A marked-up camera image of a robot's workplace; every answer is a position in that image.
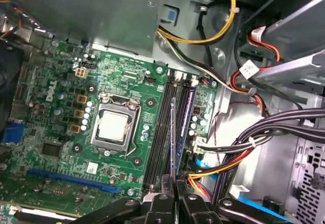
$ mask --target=cpu socket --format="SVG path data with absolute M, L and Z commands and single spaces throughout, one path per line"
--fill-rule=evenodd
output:
M 129 145 L 136 149 L 134 134 L 141 112 L 140 102 L 113 94 L 100 94 L 100 105 L 96 116 L 91 143 L 100 152 L 110 154 L 124 151 L 129 155 Z

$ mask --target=motherboard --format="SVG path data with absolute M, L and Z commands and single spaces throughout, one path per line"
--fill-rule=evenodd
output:
M 142 199 L 170 169 L 173 97 L 178 168 L 207 138 L 217 91 L 207 79 L 58 40 L 44 39 L 41 50 L 21 69 L 0 201 L 77 217 Z

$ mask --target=green circuit board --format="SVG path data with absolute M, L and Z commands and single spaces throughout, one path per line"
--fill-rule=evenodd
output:
M 11 208 L 13 206 L 7 205 L 0 205 L 0 224 L 15 224 L 17 219 L 11 213 Z
M 22 87 L 23 92 L 16 95 L 14 108 L 29 104 L 27 116 L 19 118 L 24 120 L 26 128 L 23 141 L 17 145 L 9 145 L 13 154 L 7 169 L 0 176 L 8 194 L 0 193 L 0 200 L 15 200 L 18 204 L 37 205 L 43 209 L 82 215 L 128 196 L 127 191 L 130 189 L 134 193 L 132 197 L 140 199 L 142 178 L 167 69 L 109 52 L 81 50 L 80 47 L 52 40 L 45 40 L 42 49 L 52 54 L 52 57 L 46 58 L 44 66 L 26 64 L 22 69 L 17 90 Z M 86 60 L 84 54 L 95 58 L 92 61 Z M 94 68 L 87 69 L 86 78 L 76 77 L 74 66 L 84 61 L 93 64 Z M 145 73 L 150 73 L 154 82 L 146 82 Z M 142 110 L 135 131 L 137 149 L 126 158 L 125 152 L 105 156 L 90 144 L 100 92 L 140 101 Z M 85 119 L 83 115 L 86 114 L 86 103 L 89 101 L 93 105 L 88 107 L 91 111 L 88 113 L 87 129 L 83 131 L 80 127 Z M 144 125 L 149 127 L 146 138 L 142 136 Z M 78 204 L 80 210 L 76 212 L 76 206 L 62 203 L 67 203 L 68 200 L 73 202 L 81 192 L 80 185 L 65 183 L 60 186 L 61 182 L 55 181 L 45 185 L 42 178 L 26 176 L 29 169 L 104 183 L 121 190 L 114 194 L 99 194 L 100 190 L 94 188 L 83 193 L 82 203 Z M 38 195 L 33 192 L 35 187 L 42 190 Z M 94 201 L 92 198 L 96 193 L 101 198 Z M 66 201 L 59 198 L 62 195 L 67 197 Z

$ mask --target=white wire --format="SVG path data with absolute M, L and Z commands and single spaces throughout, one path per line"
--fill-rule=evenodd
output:
M 185 62 L 186 64 L 189 64 L 190 66 L 196 68 L 197 70 L 201 71 L 201 72 L 204 72 L 205 74 L 208 74 L 210 75 L 213 79 L 215 79 L 216 81 L 218 81 L 222 86 L 224 86 L 225 88 L 231 90 L 232 92 L 235 92 L 235 93 L 239 93 L 239 94 L 248 94 L 246 92 L 241 92 L 239 90 L 235 90 L 233 88 L 231 88 L 230 86 L 228 86 L 227 84 L 225 84 L 224 82 L 222 82 L 219 78 L 217 78 L 213 73 L 211 73 L 210 71 L 204 69 L 204 68 L 201 68 L 195 64 L 192 64 L 190 62 L 188 62 L 186 59 L 184 59 L 181 55 L 179 55 L 177 53 L 177 51 L 174 49 L 174 47 L 172 46 L 172 44 L 169 42 L 169 40 L 163 36 L 159 31 L 158 31 L 158 34 L 161 38 L 163 38 L 163 40 L 169 45 L 169 47 L 172 49 L 172 51 L 174 52 L 174 54 L 177 56 L 178 59 L 180 59 L 182 62 Z

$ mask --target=cable tie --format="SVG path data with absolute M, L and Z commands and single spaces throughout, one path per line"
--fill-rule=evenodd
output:
M 230 12 L 239 13 L 239 11 L 240 11 L 239 7 L 230 8 Z
M 253 137 L 249 137 L 248 141 L 253 145 L 253 148 L 256 148 L 255 139 Z
M 247 92 L 248 95 L 253 96 L 257 92 L 256 88 L 250 88 L 249 91 Z

